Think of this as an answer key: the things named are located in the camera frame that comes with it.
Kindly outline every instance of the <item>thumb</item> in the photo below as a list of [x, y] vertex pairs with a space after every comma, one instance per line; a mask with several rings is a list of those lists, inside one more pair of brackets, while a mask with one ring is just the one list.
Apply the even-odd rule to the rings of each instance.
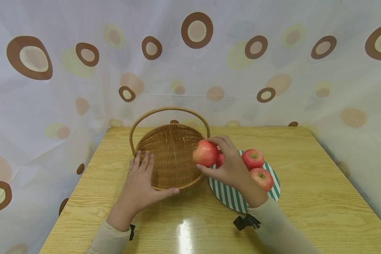
[[217, 175], [220, 171], [220, 169], [207, 168], [200, 164], [197, 164], [196, 168], [200, 169], [200, 171], [202, 171], [202, 173], [205, 174], [206, 176], [212, 177], [214, 179], [217, 179]]
[[168, 190], [159, 190], [156, 192], [156, 199], [158, 201], [164, 200], [166, 198], [175, 196], [179, 194], [179, 189], [178, 188], [171, 188]]

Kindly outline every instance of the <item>black object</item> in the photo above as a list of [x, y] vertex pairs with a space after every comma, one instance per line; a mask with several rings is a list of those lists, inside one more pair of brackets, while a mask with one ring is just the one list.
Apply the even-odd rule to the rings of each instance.
[[130, 224], [130, 228], [131, 228], [131, 234], [130, 234], [130, 240], [129, 241], [131, 241], [134, 238], [135, 226]]
[[233, 224], [239, 231], [241, 231], [248, 226], [252, 226], [254, 229], [260, 228], [261, 222], [255, 219], [255, 217], [251, 216], [250, 214], [247, 214], [246, 217], [244, 217], [244, 219], [241, 216], [238, 216], [234, 220]]

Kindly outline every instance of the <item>polka dot curtain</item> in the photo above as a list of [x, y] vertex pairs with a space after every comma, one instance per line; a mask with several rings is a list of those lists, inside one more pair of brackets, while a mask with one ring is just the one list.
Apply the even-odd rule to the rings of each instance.
[[38, 253], [105, 131], [164, 106], [308, 128], [381, 218], [381, 1], [2, 0], [0, 254]]

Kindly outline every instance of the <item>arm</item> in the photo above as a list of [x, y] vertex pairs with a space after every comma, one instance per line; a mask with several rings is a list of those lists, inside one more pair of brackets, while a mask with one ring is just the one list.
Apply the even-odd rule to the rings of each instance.
[[250, 177], [238, 150], [226, 136], [207, 139], [217, 144], [224, 155], [224, 163], [218, 169], [197, 165], [209, 177], [237, 189], [249, 204], [248, 212], [261, 222], [255, 230], [261, 242], [273, 253], [319, 253], [302, 233], [282, 213], [277, 203], [268, 198]]
[[154, 156], [148, 151], [140, 165], [141, 151], [130, 161], [124, 187], [110, 211], [107, 220], [102, 222], [86, 254], [121, 254], [129, 241], [130, 224], [135, 215], [165, 198], [179, 194], [179, 189], [157, 191], [151, 186]]

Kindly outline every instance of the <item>hand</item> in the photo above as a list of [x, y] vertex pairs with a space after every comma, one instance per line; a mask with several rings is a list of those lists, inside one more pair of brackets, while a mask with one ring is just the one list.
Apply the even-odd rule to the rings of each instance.
[[113, 206], [107, 221], [119, 231], [129, 229], [135, 215], [153, 203], [179, 194], [178, 188], [155, 190], [151, 186], [151, 177], [154, 170], [154, 155], [145, 157], [140, 165], [141, 151], [137, 152], [135, 159], [131, 159], [126, 182], [116, 204]]
[[203, 174], [212, 177], [223, 184], [234, 187], [246, 199], [249, 207], [258, 207], [268, 199], [266, 192], [250, 177], [248, 169], [228, 136], [216, 136], [207, 139], [220, 148], [224, 155], [224, 163], [218, 169], [196, 165]]

